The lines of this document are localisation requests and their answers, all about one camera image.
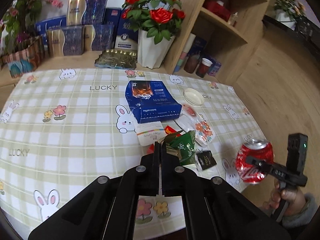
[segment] artificial flower bouquet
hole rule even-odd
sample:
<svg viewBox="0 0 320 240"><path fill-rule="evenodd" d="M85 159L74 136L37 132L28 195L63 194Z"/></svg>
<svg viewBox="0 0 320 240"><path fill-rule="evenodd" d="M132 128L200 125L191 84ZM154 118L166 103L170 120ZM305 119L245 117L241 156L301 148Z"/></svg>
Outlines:
<svg viewBox="0 0 320 240"><path fill-rule="evenodd" d="M276 0L274 10L283 10L292 21L305 16L305 8L297 0Z"/></svg>
<svg viewBox="0 0 320 240"><path fill-rule="evenodd" d="M42 9L42 2L61 8L59 0L14 0L0 21L0 39L4 28L8 35L4 38L4 53L19 51L19 43L35 36L34 24Z"/></svg>
<svg viewBox="0 0 320 240"><path fill-rule="evenodd" d="M125 0L122 18L130 19L134 31L147 31L147 38L154 37L158 44L163 38L170 41L181 30L186 15L175 5L181 9L180 0Z"/></svg>

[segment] green packet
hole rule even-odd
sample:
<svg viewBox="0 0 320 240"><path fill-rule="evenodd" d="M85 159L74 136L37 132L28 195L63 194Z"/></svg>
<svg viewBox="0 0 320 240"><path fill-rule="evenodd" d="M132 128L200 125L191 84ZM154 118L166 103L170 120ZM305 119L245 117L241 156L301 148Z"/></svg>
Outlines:
<svg viewBox="0 0 320 240"><path fill-rule="evenodd" d="M169 145L176 150L180 150L181 165L196 163L195 159L196 131L189 131L179 137L174 138Z"/></svg>

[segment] gold tray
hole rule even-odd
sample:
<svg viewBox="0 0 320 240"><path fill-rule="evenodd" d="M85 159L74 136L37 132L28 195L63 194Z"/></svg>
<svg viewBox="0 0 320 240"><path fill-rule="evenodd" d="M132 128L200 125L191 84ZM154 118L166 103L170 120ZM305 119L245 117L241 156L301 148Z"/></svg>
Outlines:
<svg viewBox="0 0 320 240"><path fill-rule="evenodd" d="M137 67L137 51L107 49L99 55L94 65L99 68L135 69Z"/></svg>

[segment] can top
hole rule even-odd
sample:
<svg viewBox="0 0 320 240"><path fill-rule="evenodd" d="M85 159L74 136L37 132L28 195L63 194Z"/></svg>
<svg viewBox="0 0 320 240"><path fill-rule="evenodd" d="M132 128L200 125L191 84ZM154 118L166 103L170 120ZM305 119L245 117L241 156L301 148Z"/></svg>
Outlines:
<svg viewBox="0 0 320 240"><path fill-rule="evenodd" d="M267 146L268 140L260 139L251 139L248 142L245 142L243 145L251 150L260 150Z"/></svg>

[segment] gray sleeve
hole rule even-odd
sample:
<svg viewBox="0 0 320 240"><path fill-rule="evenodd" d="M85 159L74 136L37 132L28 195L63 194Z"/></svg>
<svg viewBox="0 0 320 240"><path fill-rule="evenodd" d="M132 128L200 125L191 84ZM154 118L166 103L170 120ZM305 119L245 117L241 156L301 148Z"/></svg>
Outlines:
<svg viewBox="0 0 320 240"><path fill-rule="evenodd" d="M304 195L306 198L307 203L301 210L301 212L297 215L287 216L282 218L282 226L284 228L295 228L299 226L307 225L311 219L313 218L314 214L316 213L318 206L316 204L316 200L311 193L307 193ZM273 210L265 210L262 207L260 209L270 217Z"/></svg>

